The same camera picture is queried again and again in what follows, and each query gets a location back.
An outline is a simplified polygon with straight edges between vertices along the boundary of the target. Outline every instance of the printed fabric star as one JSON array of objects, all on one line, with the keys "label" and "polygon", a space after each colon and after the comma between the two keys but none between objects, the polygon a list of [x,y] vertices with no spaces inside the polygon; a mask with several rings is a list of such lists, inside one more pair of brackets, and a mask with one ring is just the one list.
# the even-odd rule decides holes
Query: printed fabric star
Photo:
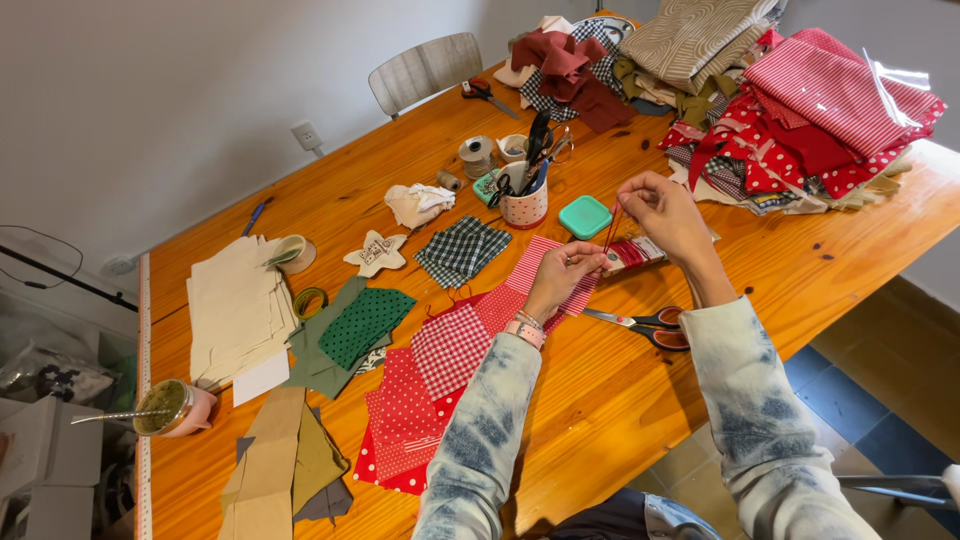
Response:
[{"label": "printed fabric star", "polygon": [[407,259],[400,254],[400,246],[406,241],[406,234],[394,234],[384,238],[377,231],[367,231],[363,249],[348,253],[344,260],[350,264],[359,264],[360,276],[372,278],[381,268],[394,270],[407,263]]}]

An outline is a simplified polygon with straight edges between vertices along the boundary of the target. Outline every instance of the tie-dye sleeve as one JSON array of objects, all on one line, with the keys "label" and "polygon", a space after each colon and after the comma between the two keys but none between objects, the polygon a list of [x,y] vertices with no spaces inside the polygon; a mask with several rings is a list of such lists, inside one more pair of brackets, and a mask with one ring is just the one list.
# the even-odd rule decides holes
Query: tie-dye sleeve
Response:
[{"label": "tie-dye sleeve", "polygon": [[450,418],[427,467],[414,538],[499,538],[540,353],[499,333]]},{"label": "tie-dye sleeve", "polygon": [[878,539],[841,493],[833,456],[814,445],[816,429],[747,297],[680,322],[747,535]]}]

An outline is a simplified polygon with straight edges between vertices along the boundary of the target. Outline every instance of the blue pen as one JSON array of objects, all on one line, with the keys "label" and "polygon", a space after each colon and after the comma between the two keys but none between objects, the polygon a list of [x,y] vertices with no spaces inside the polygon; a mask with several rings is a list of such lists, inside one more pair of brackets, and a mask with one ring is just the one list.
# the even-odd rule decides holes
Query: blue pen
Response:
[{"label": "blue pen", "polygon": [[250,216],[250,223],[248,223],[248,224],[247,224],[247,228],[243,230],[243,234],[240,234],[240,237],[241,237],[241,238],[244,237],[244,236],[246,236],[247,233],[250,232],[250,229],[253,228],[253,223],[256,222],[256,218],[260,217],[260,212],[263,211],[263,207],[266,207],[267,205],[269,205],[270,203],[272,203],[273,200],[274,200],[274,198],[271,197],[271,198],[267,199],[266,201],[264,201],[264,202],[262,202],[262,203],[260,203],[259,205],[256,206],[256,209],[253,211],[253,215]]}]

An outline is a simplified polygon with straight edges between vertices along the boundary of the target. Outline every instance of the bracelet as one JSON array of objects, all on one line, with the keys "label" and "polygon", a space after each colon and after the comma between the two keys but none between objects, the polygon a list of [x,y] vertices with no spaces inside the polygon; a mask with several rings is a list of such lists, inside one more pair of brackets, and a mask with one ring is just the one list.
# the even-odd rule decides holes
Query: bracelet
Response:
[{"label": "bracelet", "polygon": [[520,317],[523,317],[523,318],[526,319],[527,321],[530,321],[530,323],[531,323],[532,325],[534,325],[535,327],[537,327],[538,330],[546,333],[546,331],[543,329],[543,325],[540,324],[540,321],[538,321],[537,319],[531,317],[531,316],[530,316],[530,313],[527,313],[526,311],[524,311],[523,309],[521,309],[521,310],[518,311],[516,314],[519,315]]},{"label": "bracelet", "polygon": [[543,341],[546,340],[546,335],[544,335],[542,331],[537,330],[532,325],[521,323],[520,321],[510,321],[507,323],[507,328],[503,331],[526,341],[533,345],[538,351],[540,347],[543,346]]}]

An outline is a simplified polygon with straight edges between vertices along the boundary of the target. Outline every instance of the measuring tape on table edge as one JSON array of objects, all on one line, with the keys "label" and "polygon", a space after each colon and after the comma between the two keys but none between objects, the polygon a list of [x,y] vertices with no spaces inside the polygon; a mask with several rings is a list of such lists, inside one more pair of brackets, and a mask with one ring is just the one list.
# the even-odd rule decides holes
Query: measuring tape on table edge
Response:
[{"label": "measuring tape on table edge", "polygon": [[[320,297],[320,305],[309,313],[306,312],[306,307],[310,304],[310,301],[314,298]],[[297,298],[294,299],[294,315],[297,316],[301,321],[305,321],[310,317],[313,317],[317,313],[320,313],[326,307],[326,292],[318,287],[306,287],[300,293],[297,294]]]},{"label": "measuring tape on table edge", "polygon": [[[150,252],[140,257],[140,351],[136,375],[139,381],[137,403],[150,391]],[[152,474],[150,437],[138,437],[136,443],[136,530],[137,540],[154,539],[154,503],[150,488]]]}]

